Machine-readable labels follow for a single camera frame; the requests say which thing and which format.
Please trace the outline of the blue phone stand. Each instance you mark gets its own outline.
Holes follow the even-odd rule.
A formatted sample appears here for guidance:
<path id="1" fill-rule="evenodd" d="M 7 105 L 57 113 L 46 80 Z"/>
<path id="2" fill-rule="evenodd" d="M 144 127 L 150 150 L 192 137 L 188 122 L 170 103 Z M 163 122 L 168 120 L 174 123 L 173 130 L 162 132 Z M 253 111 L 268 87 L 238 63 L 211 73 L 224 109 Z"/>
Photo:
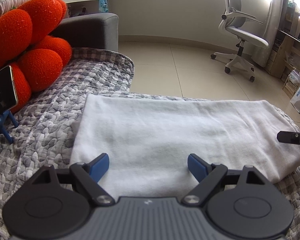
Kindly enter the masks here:
<path id="1" fill-rule="evenodd" d="M 13 114 L 11 111 L 5 111 L 4 113 L 0 114 L 0 133 L 5 136 L 7 141 L 12 144 L 13 143 L 13 138 L 9 135 L 9 133 L 6 131 L 4 128 L 4 122 L 6 119 L 9 118 L 14 125 L 15 128 L 19 126 L 19 123 L 17 120 L 14 118 Z"/>

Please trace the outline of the orange knot plush cushion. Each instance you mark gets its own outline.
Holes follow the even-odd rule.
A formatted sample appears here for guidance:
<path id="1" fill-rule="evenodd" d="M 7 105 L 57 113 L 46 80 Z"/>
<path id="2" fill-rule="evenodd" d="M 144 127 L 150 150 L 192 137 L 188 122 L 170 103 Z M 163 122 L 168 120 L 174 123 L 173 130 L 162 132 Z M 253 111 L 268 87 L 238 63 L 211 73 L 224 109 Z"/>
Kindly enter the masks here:
<path id="1" fill-rule="evenodd" d="M 70 44 L 51 36 L 65 14 L 62 0 L 30 0 L 0 16 L 0 70 L 11 66 L 18 98 L 12 113 L 49 88 L 70 61 Z"/>

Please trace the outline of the grey curtain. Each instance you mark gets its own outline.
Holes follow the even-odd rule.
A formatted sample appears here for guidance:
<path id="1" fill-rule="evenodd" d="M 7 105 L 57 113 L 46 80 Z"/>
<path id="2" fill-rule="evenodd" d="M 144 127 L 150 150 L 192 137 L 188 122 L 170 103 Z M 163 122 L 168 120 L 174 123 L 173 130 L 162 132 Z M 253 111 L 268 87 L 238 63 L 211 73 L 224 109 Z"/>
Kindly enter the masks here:
<path id="1" fill-rule="evenodd" d="M 265 67 L 269 59 L 275 37 L 281 23 L 281 17 L 287 10 L 288 0 L 272 0 L 266 18 L 263 39 L 268 42 L 267 48 L 256 48 L 251 59 L 261 67 Z"/>

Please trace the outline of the white t-shirt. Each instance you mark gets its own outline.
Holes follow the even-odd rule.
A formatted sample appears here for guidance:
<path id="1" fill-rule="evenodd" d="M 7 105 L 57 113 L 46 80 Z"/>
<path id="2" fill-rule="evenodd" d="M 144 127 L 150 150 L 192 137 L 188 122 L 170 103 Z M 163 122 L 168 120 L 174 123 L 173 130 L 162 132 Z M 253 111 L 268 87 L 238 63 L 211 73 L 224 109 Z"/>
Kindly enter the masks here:
<path id="1" fill-rule="evenodd" d="M 70 162 L 101 153 L 110 167 L 99 184 L 120 196 L 181 198 L 197 185 L 194 153 L 231 170 L 256 167 L 277 183 L 300 166 L 300 145 L 278 142 L 290 120 L 266 101 L 174 101 L 89 95 Z"/>

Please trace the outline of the grey checkered sofa cover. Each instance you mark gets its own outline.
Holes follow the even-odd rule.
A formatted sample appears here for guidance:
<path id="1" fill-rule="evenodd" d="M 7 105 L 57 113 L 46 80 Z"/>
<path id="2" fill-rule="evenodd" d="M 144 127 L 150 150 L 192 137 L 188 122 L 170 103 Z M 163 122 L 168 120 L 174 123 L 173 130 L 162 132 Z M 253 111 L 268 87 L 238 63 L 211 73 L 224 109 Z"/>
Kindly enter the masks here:
<path id="1" fill-rule="evenodd" d="M 130 58 L 103 49 L 75 48 L 73 53 L 57 81 L 15 114 L 19 126 L 6 123 L 14 143 L 0 134 L 0 239 L 9 237 L 1 215 L 6 200 L 41 166 L 69 165 L 88 94 L 146 98 L 129 91 L 135 70 Z"/>

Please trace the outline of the dark grey sofa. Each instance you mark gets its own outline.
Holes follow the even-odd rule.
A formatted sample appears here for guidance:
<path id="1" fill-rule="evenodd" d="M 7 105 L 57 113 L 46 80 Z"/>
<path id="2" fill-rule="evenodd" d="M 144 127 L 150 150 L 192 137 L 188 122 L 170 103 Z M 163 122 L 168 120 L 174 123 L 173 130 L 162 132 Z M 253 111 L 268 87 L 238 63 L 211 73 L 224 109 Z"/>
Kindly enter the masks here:
<path id="1" fill-rule="evenodd" d="M 96 48 L 117 52 L 119 17 L 112 13 L 65 18 L 50 34 L 66 40 L 73 48 Z"/>

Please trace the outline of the white office chair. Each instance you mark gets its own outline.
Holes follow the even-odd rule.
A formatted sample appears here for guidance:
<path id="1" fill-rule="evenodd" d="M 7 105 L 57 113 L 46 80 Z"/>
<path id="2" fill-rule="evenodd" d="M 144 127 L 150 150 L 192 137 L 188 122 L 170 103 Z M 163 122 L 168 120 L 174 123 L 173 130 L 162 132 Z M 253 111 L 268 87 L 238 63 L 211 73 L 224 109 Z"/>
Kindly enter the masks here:
<path id="1" fill-rule="evenodd" d="M 236 44 L 238 48 L 237 53 L 235 54 L 225 54 L 215 52 L 210 55 L 211 59 L 216 57 L 222 57 L 228 59 L 229 62 L 225 65 L 224 71 L 226 74 L 231 72 L 231 67 L 235 64 L 240 64 L 249 74 L 249 80 L 251 82 L 255 81 L 254 76 L 254 65 L 248 62 L 242 57 L 244 43 L 249 42 L 250 44 L 258 48 L 268 48 L 269 43 L 263 38 L 256 36 L 248 31 L 242 30 L 241 27 L 247 21 L 254 21 L 257 23 L 262 23 L 257 20 L 253 15 L 242 12 L 242 3 L 241 0 L 224 0 L 225 1 L 225 11 L 222 14 L 222 20 L 218 26 L 218 30 L 223 34 L 231 34 L 240 39 L 239 43 Z"/>

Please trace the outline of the wooden shelf unit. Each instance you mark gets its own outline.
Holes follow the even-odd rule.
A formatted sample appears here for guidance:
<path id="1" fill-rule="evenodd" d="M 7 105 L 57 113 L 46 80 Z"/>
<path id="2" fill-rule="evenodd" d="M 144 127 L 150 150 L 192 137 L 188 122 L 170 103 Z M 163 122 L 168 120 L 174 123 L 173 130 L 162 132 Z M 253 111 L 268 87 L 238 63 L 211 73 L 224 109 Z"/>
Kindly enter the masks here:
<path id="1" fill-rule="evenodd" d="M 266 71 L 284 82 L 282 89 L 292 98 L 300 86 L 300 9 L 294 2 L 281 16 Z"/>

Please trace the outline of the smartphone showing video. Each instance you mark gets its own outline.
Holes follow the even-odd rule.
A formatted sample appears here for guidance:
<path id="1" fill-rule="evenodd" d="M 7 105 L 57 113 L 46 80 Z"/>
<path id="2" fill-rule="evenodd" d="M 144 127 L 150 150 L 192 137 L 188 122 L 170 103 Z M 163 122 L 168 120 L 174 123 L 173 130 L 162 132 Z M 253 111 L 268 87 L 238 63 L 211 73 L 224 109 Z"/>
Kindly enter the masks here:
<path id="1" fill-rule="evenodd" d="M 0 70 L 0 114 L 18 104 L 12 67 L 10 65 Z"/>

